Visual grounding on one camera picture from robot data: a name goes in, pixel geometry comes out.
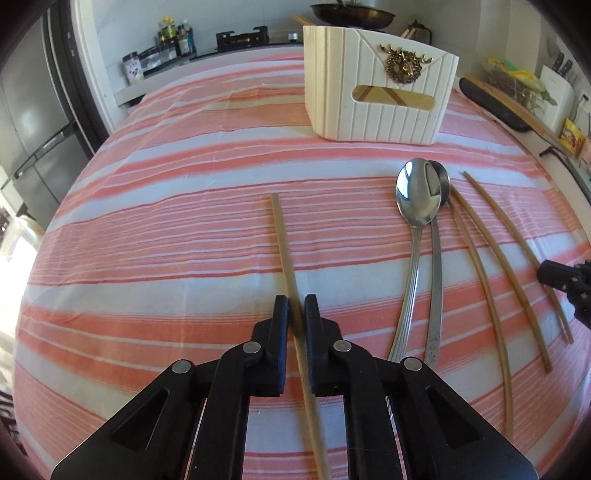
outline spoon bowl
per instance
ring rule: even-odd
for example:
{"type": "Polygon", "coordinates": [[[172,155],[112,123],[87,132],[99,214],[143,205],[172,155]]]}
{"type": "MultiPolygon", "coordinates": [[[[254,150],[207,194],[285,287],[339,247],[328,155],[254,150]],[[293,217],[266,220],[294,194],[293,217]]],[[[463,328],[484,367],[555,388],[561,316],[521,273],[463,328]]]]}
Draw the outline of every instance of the spoon bowl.
{"type": "Polygon", "coordinates": [[[437,176],[439,177],[439,183],[441,184],[441,204],[445,204],[449,198],[450,191],[452,189],[452,183],[447,174],[447,170],[438,161],[429,160],[429,163],[435,169],[437,176]]]}
{"type": "Polygon", "coordinates": [[[396,180],[396,203],[411,228],[422,229],[441,205],[441,184],[435,168],[424,158],[413,158],[396,180]]]}

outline chopstick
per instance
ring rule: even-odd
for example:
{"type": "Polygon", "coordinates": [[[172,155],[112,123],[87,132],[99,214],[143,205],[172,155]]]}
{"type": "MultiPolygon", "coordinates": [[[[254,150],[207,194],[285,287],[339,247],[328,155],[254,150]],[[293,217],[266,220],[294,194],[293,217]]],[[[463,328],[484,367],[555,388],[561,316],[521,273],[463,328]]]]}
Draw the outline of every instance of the chopstick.
{"type": "Polygon", "coordinates": [[[525,295],[523,288],[521,288],[519,280],[517,280],[517,277],[515,276],[515,273],[513,272],[513,269],[511,268],[511,265],[509,264],[507,257],[502,252],[501,248],[499,247],[499,244],[496,243],[494,237],[488,231],[488,228],[486,228],[485,224],[482,222],[478,214],[474,211],[474,209],[470,206],[470,204],[466,201],[462,194],[458,192],[457,188],[455,188],[453,185],[452,195],[460,203],[460,205],[462,205],[464,210],[467,211],[468,215],[472,218],[472,221],[476,224],[476,226],[478,227],[478,229],[480,230],[480,232],[492,248],[492,251],[496,255],[499,263],[501,264],[501,267],[505,271],[505,275],[507,275],[509,281],[513,285],[515,294],[517,295],[517,298],[519,298],[521,306],[525,311],[525,316],[530,322],[531,329],[534,332],[535,341],[537,342],[538,349],[540,350],[540,355],[542,358],[542,362],[544,364],[544,369],[546,373],[549,374],[552,371],[552,362],[550,361],[548,349],[546,348],[546,344],[544,343],[542,330],[540,329],[538,320],[535,316],[534,311],[531,308],[530,301],[527,299],[527,296],[525,295]]]}
{"type": "Polygon", "coordinates": [[[480,279],[480,283],[482,284],[482,288],[484,289],[484,295],[486,297],[486,304],[488,305],[488,310],[491,313],[491,320],[492,326],[495,330],[495,337],[496,337],[496,347],[499,351],[499,361],[501,363],[501,373],[503,376],[503,383],[504,383],[504,396],[505,396],[505,428],[504,428],[504,435],[507,440],[510,442],[513,441],[513,423],[514,423],[514,415],[513,415],[513,381],[511,377],[511,367],[509,366],[509,354],[507,353],[507,345],[505,343],[505,338],[503,337],[503,331],[501,329],[501,319],[499,318],[499,312],[496,309],[495,299],[491,292],[491,286],[488,283],[488,276],[486,275],[486,271],[484,269],[484,265],[482,264],[482,260],[480,259],[480,255],[478,255],[478,250],[476,249],[476,245],[472,241],[472,237],[470,237],[470,233],[464,223],[464,219],[462,218],[462,214],[460,213],[460,208],[456,205],[456,201],[453,198],[448,199],[448,204],[452,210],[452,214],[454,219],[456,220],[456,224],[460,229],[460,233],[464,239],[468,247],[468,252],[472,257],[472,262],[474,263],[474,268],[478,273],[478,278],[480,279]]]}
{"type": "MultiPolygon", "coordinates": [[[[472,184],[472,186],[484,197],[484,199],[489,203],[491,208],[497,214],[497,216],[501,219],[501,221],[507,226],[507,228],[511,231],[517,242],[521,245],[521,248],[525,252],[525,256],[529,259],[529,261],[533,264],[534,268],[537,270],[540,267],[540,262],[538,258],[535,256],[535,253],[532,251],[528,243],[525,241],[523,236],[521,236],[519,230],[515,226],[515,224],[511,221],[509,216],[501,209],[500,205],[486,192],[484,187],[480,185],[468,172],[462,172],[462,174],[467,178],[467,180],[472,184]]],[[[550,297],[550,301],[554,304],[554,308],[556,313],[558,313],[558,319],[560,320],[560,326],[562,328],[562,332],[566,335],[566,338],[569,343],[574,343],[573,334],[570,331],[569,321],[566,319],[564,315],[564,311],[556,296],[556,293],[552,288],[546,287],[546,292],[550,297]]]]}
{"type": "Polygon", "coordinates": [[[414,33],[416,31],[417,31],[416,28],[412,28],[412,29],[407,28],[404,32],[402,32],[402,35],[400,35],[400,38],[410,38],[414,35],[414,33]]]}
{"type": "Polygon", "coordinates": [[[299,15],[291,15],[290,18],[293,18],[300,25],[315,25],[315,23],[313,23],[310,20],[308,20],[307,18],[301,17],[299,15]]]}
{"type": "Polygon", "coordinates": [[[302,321],[300,295],[297,290],[296,274],[294,272],[293,262],[291,261],[290,246],[287,240],[287,231],[283,220],[283,211],[279,195],[271,193],[271,207],[273,209],[273,220],[277,232],[277,243],[279,244],[279,254],[281,256],[281,268],[287,286],[287,295],[290,301],[291,328],[294,335],[295,357],[300,371],[301,389],[304,394],[304,410],[306,411],[306,421],[310,432],[310,440],[316,461],[316,469],[319,480],[330,480],[330,468],[324,445],[324,436],[320,429],[320,416],[316,397],[310,389],[308,380],[308,357],[306,352],[306,337],[304,335],[304,323],[302,321]]]}

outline gold deer head emblem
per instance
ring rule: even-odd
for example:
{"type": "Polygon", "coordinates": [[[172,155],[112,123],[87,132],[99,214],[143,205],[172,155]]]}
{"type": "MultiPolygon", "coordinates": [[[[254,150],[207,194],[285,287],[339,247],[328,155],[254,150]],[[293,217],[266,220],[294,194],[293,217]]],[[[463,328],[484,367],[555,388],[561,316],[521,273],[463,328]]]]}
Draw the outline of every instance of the gold deer head emblem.
{"type": "Polygon", "coordinates": [[[380,48],[390,54],[386,60],[386,72],[396,83],[408,84],[416,82],[423,71],[422,64],[433,61],[432,58],[426,59],[425,55],[419,57],[415,52],[403,50],[402,47],[394,50],[392,45],[388,45],[388,48],[380,45],[380,48]]]}

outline frying pan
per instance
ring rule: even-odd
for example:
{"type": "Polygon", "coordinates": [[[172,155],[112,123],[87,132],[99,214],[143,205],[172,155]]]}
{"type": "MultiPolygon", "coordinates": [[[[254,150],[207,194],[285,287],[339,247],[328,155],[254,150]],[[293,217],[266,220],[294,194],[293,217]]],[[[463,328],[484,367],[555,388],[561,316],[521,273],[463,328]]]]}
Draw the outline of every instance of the frying pan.
{"type": "Polygon", "coordinates": [[[342,0],[337,4],[312,5],[311,8],[319,20],[334,27],[382,30],[390,25],[395,17],[394,14],[377,8],[364,5],[345,5],[342,0]]]}

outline pink and white striped fabric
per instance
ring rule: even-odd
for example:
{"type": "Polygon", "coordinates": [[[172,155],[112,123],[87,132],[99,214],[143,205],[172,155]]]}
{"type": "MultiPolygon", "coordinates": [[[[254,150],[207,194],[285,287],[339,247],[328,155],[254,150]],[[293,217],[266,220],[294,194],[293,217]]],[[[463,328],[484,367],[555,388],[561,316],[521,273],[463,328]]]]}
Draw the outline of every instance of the pink and white striped fabric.
{"type": "MultiPolygon", "coordinates": [[[[284,293],[269,194],[279,192],[302,298],[317,295],[345,337],[386,357],[400,315],[410,232],[394,185],[413,157],[443,163],[500,243],[538,316],[544,374],[510,283],[472,226],[513,374],[516,447],[544,472],[591,400],[591,332],[575,343],[511,234],[461,171],[485,185],[539,259],[572,264],[591,245],[544,170],[466,99],[450,100],[430,147],[314,135],[298,50],[185,77],[148,95],[74,185],[41,245],[18,327],[15,401],[39,471],[92,434],[180,358],[218,358],[248,340],[284,293]]],[[[438,373],[496,428],[503,386],[485,297],[449,208],[439,213],[444,320],[438,373]]],[[[431,240],[421,247],[408,353],[422,357],[431,240]]],[[[566,299],[569,318],[573,311],[566,299]]],[[[245,479],[317,478],[293,346],[286,392],[251,403],[245,479]]],[[[338,398],[320,402],[333,477],[347,478],[338,398]]]]}

